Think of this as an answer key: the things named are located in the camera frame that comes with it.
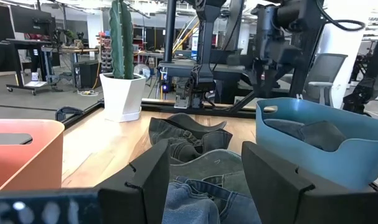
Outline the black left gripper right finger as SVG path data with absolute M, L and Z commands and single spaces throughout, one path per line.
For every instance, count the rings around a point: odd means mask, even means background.
M 349 190 L 244 141 L 242 164 L 262 224 L 378 224 L 378 191 Z

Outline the blue denim cap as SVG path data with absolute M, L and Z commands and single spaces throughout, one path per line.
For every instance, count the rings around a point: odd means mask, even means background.
M 162 224 L 262 224 L 253 199 L 201 180 L 168 185 Z

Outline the dark grey strapback cap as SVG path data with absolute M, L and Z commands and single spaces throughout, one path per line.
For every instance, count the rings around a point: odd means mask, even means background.
M 178 113 L 166 119 L 151 118 L 149 140 L 152 145 L 167 139 L 170 156 L 179 164 L 192 161 L 203 154 L 227 149 L 233 134 L 226 131 L 223 121 L 214 126 L 204 126 L 188 114 Z

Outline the blue plastic bin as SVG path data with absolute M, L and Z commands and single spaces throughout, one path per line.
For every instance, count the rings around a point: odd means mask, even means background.
M 266 150 L 349 189 L 364 189 L 378 178 L 378 119 L 295 98 L 256 105 L 256 142 Z M 325 121 L 344 141 L 335 151 L 324 151 L 268 126 L 268 119 L 303 125 Z

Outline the white plant pot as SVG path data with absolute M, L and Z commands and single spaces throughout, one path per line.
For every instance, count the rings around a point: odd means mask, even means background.
M 116 123 L 138 120 L 146 78 L 134 73 L 134 79 L 114 78 L 112 73 L 101 73 L 105 119 Z

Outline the small round fan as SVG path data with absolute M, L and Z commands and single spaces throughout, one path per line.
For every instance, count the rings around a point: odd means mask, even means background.
M 133 73 L 144 76 L 146 80 L 151 78 L 151 69 L 145 64 L 137 64 L 134 66 Z

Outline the black box cabinet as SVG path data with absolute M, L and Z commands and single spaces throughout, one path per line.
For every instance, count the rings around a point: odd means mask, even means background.
M 101 86 L 101 81 L 98 78 L 98 65 L 98 60 L 88 60 L 78 63 L 78 85 L 80 88 L 93 89 Z

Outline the wooden workbench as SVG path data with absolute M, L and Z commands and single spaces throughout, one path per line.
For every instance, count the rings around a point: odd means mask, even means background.
M 43 53 L 46 82 L 49 85 L 55 85 L 61 79 L 67 81 L 72 81 L 75 88 L 81 88 L 81 75 L 80 75 L 80 65 L 88 62 L 94 62 L 98 59 L 99 49 L 98 48 L 88 48 L 88 49 L 78 49 L 72 47 L 41 47 Z M 56 74 L 54 72 L 54 66 L 52 65 L 53 54 L 56 53 L 59 55 L 60 63 L 68 68 L 68 71 L 61 72 Z M 79 61 L 79 58 L 82 54 L 94 53 L 94 60 L 84 60 Z

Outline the black wheeled monitor cart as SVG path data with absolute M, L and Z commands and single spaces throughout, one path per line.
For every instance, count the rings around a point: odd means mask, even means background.
M 27 90 L 36 96 L 46 86 L 52 91 L 62 91 L 57 87 L 56 77 L 52 73 L 51 56 L 59 52 L 58 47 L 42 40 L 6 39 L 2 43 L 12 49 L 16 67 L 16 84 L 6 84 L 8 92 Z

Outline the black monitor screen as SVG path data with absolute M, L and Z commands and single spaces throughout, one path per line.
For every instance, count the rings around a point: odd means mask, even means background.
M 10 11 L 15 32 L 52 35 L 55 29 L 51 13 L 20 6 L 10 6 Z

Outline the black partition panel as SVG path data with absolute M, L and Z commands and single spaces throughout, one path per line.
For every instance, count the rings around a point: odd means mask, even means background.
M 12 29 L 9 8 L 0 6 L 0 42 L 6 39 L 13 39 L 14 31 Z M 12 49 L 8 45 L 0 44 L 0 72 L 8 72 L 14 70 L 11 62 Z

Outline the black square frame post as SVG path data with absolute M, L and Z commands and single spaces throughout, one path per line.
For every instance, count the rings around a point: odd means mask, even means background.
M 302 51 L 302 57 L 299 64 L 294 68 L 292 81 L 290 85 L 289 96 L 296 98 L 302 94 L 309 68 L 314 59 L 316 48 L 324 27 L 324 19 L 318 22 L 312 22 L 308 30 L 294 34 L 291 43 L 295 47 L 299 47 Z

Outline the black table edge rail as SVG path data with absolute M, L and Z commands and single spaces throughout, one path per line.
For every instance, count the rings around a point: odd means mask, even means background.
M 241 106 L 216 104 L 212 106 L 209 103 L 204 103 L 203 108 L 175 108 L 173 100 L 158 100 L 143 98 L 141 107 L 143 111 L 153 111 L 160 113 L 186 113 L 204 116 L 221 116 L 229 118 L 256 118 L 255 106 Z

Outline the black table side rail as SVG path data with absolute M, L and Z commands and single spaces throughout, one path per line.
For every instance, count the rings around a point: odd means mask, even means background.
M 98 100 L 95 104 L 84 110 L 71 106 L 63 106 L 55 112 L 55 120 L 61 122 L 65 126 L 65 129 L 69 129 L 87 116 L 104 107 L 104 99 Z

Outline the black round frame pole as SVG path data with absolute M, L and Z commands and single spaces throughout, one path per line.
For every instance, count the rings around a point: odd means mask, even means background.
M 172 47 L 174 43 L 174 27 L 176 18 L 176 0 L 168 0 L 166 12 L 166 35 L 165 35 L 165 48 L 164 48 L 164 61 L 171 62 L 172 60 Z

